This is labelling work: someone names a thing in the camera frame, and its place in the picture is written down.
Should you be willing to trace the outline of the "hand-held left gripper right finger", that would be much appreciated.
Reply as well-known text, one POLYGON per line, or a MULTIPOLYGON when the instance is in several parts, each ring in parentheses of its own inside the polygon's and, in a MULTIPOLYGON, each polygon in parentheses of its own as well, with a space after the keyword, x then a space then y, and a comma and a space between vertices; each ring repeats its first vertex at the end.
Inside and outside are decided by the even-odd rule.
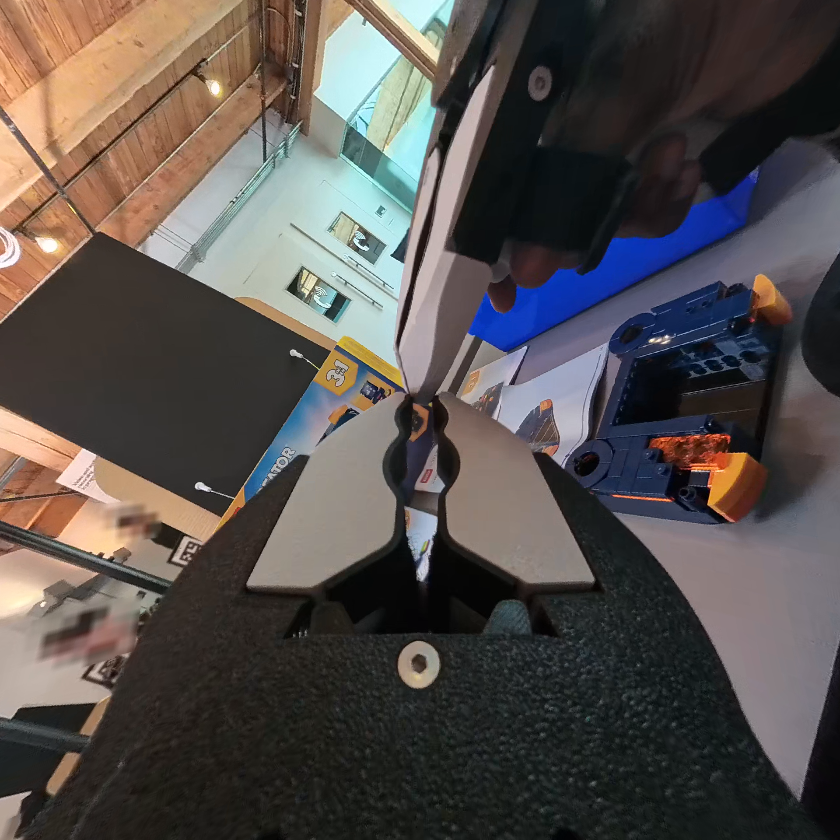
POLYGON ((591 590, 592 569, 529 446, 448 393, 434 412, 438 516, 455 548, 526 595, 591 590))

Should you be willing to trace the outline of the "black display board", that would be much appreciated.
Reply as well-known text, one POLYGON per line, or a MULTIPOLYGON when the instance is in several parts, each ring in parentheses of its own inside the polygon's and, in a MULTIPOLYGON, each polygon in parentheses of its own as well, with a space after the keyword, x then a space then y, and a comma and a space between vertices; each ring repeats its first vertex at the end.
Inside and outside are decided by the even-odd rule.
POLYGON ((216 516, 333 349, 96 234, 3 321, 1 404, 216 516))

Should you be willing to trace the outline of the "blue box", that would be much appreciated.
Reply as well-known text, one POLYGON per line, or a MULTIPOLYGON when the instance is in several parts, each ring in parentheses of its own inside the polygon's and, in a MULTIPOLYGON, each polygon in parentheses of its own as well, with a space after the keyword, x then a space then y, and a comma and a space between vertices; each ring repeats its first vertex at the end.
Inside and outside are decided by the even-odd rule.
POLYGON ((592 272, 557 271, 543 286, 520 289, 508 313, 488 297, 481 302, 469 335, 510 351, 661 270, 736 233, 746 223, 760 177, 754 168, 728 194, 694 205, 677 230, 662 238, 616 238, 592 272))

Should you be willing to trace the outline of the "glass balcony railing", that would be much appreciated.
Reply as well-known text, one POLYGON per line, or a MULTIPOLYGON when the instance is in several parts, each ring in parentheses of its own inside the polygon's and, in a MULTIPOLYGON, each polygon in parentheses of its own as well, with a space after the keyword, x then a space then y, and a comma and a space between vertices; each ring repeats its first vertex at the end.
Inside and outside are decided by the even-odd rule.
POLYGON ((432 80, 357 8, 330 38, 341 155, 411 209, 434 120, 432 80))

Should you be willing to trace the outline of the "dark blue toy brick model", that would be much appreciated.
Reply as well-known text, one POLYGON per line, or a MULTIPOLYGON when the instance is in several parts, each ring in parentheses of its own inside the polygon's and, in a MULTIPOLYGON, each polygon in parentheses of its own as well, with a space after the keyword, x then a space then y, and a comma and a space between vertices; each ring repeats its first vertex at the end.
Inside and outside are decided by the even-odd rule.
POLYGON ((790 303, 765 275, 715 282, 629 318, 592 440, 565 469, 609 510, 718 525, 744 519, 768 470, 762 450, 790 303))

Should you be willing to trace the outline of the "white paper notice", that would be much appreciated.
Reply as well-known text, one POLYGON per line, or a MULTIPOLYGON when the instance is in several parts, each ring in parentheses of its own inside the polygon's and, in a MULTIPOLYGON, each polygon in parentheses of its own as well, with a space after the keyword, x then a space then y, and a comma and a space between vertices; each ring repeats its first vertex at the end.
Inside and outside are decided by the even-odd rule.
POLYGON ((71 460, 56 478, 57 485, 88 499, 102 501, 102 492, 95 477, 96 455, 86 449, 71 460))

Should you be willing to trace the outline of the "black metal rail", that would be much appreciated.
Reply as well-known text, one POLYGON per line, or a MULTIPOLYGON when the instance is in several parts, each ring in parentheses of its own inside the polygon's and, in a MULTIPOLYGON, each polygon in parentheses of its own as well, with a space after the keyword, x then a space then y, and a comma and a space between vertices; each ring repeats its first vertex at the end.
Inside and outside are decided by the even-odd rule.
POLYGON ((160 576, 136 570, 133 567, 104 559, 96 554, 72 547, 45 535, 32 532, 1 521, 1 537, 22 549, 41 553, 53 560, 71 564, 79 569, 100 574, 114 581, 132 585, 145 592, 158 595, 167 593, 172 582, 160 576))

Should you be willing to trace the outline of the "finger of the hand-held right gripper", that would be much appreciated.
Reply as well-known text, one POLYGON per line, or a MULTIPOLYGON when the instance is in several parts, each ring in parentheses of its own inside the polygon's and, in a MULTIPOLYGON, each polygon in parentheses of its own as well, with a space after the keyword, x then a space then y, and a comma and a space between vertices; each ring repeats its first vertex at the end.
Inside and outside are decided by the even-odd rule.
POLYGON ((397 308, 394 352, 406 393, 414 394, 416 383, 410 377, 407 344, 403 335, 413 312, 413 298, 419 267, 423 262, 429 231, 434 220, 434 207, 442 167, 442 152, 438 145, 432 147, 425 160, 422 178, 416 196, 413 218, 406 239, 402 272, 401 296, 397 308))
POLYGON ((417 400, 438 391, 508 242, 524 238, 518 218, 549 112, 549 69, 490 66, 436 111, 425 158, 438 145, 442 167, 403 335, 417 400))

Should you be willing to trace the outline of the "toy brick set carton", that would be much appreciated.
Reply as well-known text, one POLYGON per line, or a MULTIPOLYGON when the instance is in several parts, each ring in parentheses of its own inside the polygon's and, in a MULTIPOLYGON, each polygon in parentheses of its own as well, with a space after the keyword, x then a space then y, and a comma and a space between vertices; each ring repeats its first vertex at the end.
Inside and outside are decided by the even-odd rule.
MULTIPOLYGON (((351 337, 342 337, 230 502, 216 531, 286 469, 295 457, 309 456, 333 431, 386 397, 403 391, 402 377, 395 366, 351 337)), ((433 446, 430 415, 429 408, 414 405, 412 432, 406 446, 406 478, 402 483, 405 502, 412 499, 417 479, 427 474, 425 465, 433 446)), ((405 519, 416 577, 420 582, 426 582, 437 520, 434 514, 422 513, 407 504, 405 519)))

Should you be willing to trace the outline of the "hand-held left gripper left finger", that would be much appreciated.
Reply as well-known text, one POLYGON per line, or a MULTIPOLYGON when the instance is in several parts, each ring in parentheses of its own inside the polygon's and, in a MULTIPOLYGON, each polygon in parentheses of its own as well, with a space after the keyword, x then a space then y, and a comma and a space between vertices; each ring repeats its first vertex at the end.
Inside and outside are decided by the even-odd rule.
POLYGON ((319 443, 248 581, 250 592, 312 595, 404 534, 412 398, 395 393, 319 443))

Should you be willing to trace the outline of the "person's right hand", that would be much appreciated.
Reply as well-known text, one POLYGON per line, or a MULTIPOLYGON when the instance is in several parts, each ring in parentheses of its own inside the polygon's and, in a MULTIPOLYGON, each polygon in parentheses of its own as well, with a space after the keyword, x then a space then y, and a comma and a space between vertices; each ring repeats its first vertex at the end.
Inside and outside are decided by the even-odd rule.
POLYGON ((609 2, 548 145, 635 163, 615 238, 673 233, 788 139, 838 157, 837 1, 609 2))

